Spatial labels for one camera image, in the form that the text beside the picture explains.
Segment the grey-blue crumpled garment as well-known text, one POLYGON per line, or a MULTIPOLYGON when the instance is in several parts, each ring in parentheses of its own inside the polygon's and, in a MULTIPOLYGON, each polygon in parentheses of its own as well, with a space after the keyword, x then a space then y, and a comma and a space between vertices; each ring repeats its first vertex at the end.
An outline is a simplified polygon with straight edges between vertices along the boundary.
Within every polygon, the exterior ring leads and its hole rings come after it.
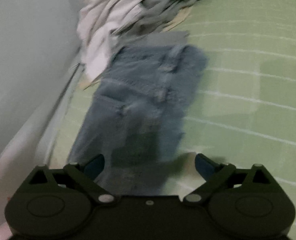
POLYGON ((119 38, 129 39, 159 32, 173 20, 180 9, 194 5, 198 0, 143 0, 139 18, 120 32, 119 38))

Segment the light blue carrot-print sheet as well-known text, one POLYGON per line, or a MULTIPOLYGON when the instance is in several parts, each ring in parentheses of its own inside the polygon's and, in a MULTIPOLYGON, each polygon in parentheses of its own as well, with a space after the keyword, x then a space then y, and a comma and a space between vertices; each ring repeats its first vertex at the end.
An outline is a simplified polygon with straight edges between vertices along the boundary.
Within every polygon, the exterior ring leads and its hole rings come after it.
POLYGON ((47 132, 75 81, 75 0, 0 0, 0 239, 4 209, 47 156, 47 132))

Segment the white crumpled garment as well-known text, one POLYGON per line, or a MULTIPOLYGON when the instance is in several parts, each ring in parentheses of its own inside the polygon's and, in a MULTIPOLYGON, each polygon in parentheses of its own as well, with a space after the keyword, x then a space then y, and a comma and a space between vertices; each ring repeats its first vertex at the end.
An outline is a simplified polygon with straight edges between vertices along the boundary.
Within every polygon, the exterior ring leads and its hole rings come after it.
POLYGON ((77 35, 81 40, 83 82, 95 81, 107 68, 121 31, 137 22, 143 0, 80 0, 77 35))

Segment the blue denim jeans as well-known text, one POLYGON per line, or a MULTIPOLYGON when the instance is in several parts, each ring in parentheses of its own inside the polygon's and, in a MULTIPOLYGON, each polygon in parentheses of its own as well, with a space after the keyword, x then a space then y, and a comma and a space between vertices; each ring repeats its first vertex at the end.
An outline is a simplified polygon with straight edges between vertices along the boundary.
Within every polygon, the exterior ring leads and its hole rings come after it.
POLYGON ((122 48, 93 94, 68 155, 86 165, 102 155, 96 183, 112 194, 158 195, 178 159, 183 118, 207 60, 189 44, 122 48))

